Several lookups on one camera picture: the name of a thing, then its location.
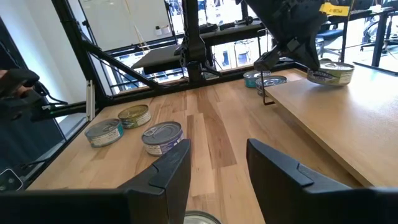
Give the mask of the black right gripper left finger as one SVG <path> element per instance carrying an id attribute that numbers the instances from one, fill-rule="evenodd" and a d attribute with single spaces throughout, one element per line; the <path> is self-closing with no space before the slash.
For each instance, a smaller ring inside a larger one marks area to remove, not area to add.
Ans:
<path id="1" fill-rule="evenodd" d="M 130 223 L 183 223 L 191 181 L 192 144 L 184 139 L 119 186 Z"/>

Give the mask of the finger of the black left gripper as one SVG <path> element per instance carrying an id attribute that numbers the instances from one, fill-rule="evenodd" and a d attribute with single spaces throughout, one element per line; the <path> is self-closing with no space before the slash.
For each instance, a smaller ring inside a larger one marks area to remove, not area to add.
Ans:
<path id="1" fill-rule="evenodd" d="M 315 38 L 316 34 L 294 37 L 287 44 L 289 57 L 313 71 L 317 71 L 320 68 Z"/>
<path id="2" fill-rule="evenodd" d="M 280 46 L 275 46 L 271 51 L 263 53 L 254 62 L 254 69 L 257 71 L 271 70 L 279 61 L 281 51 L 282 49 Z"/>

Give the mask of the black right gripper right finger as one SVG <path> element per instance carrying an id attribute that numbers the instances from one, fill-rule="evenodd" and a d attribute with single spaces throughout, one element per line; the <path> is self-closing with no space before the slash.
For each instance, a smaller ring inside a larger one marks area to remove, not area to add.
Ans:
<path id="1" fill-rule="evenodd" d="M 371 194 L 335 181 L 248 139 L 246 160 L 266 223 L 372 223 Z"/>

